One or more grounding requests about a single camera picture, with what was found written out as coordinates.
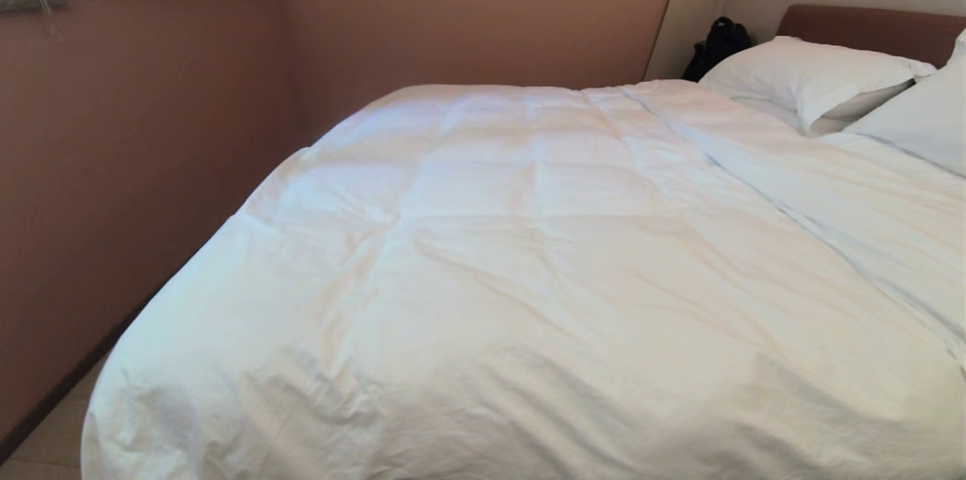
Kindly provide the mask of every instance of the pink wall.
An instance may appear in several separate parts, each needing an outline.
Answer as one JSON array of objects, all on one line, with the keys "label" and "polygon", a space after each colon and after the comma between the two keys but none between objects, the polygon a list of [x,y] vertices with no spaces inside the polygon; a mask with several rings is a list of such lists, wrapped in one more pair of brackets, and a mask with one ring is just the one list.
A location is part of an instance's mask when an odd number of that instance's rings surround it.
[{"label": "pink wall", "polygon": [[0,438],[307,142],[275,0],[58,17],[0,15]]},{"label": "pink wall", "polygon": [[325,132],[405,85],[639,82],[667,0],[285,0]]}]

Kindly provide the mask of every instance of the brown headboard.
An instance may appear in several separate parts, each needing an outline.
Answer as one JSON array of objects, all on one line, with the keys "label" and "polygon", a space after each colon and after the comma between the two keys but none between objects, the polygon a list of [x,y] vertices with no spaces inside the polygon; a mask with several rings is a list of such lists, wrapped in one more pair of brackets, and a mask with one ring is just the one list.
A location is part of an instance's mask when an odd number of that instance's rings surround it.
[{"label": "brown headboard", "polygon": [[942,67],[966,18],[849,6],[789,6],[779,34],[818,44],[882,51]]}]

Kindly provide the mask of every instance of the white comforter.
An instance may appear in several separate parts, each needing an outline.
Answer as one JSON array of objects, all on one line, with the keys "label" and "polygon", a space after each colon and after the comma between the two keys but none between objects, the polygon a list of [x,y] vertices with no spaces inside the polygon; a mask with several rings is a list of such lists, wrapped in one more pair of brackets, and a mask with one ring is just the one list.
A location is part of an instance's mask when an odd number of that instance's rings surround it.
[{"label": "white comforter", "polygon": [[406,89],[139,316],[85,478],[958,478],[962,211],[687,82]]}]

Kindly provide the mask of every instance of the black bag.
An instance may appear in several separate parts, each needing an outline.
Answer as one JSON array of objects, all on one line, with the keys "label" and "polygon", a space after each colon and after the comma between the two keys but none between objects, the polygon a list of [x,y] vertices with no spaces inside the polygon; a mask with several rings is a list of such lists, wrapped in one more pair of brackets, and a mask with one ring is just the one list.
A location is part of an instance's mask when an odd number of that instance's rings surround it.
[{"label": "black bag", "polygon": [[708,39],[694,45],[694,59],[681,78],[697,82],[725,58],[751,47],[752,39],[745,26],[728,18],[718,18],[715,25],[711,26]]}]

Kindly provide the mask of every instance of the floor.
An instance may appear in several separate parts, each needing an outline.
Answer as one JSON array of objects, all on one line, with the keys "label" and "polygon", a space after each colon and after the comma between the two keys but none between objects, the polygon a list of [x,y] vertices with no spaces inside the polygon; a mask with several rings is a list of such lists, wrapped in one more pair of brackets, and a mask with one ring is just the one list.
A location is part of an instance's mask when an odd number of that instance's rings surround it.
[{"label": "floor", "polygon": [[0,480],[80,480],[80,429],[101,366],[103,361],[0,465]]}]

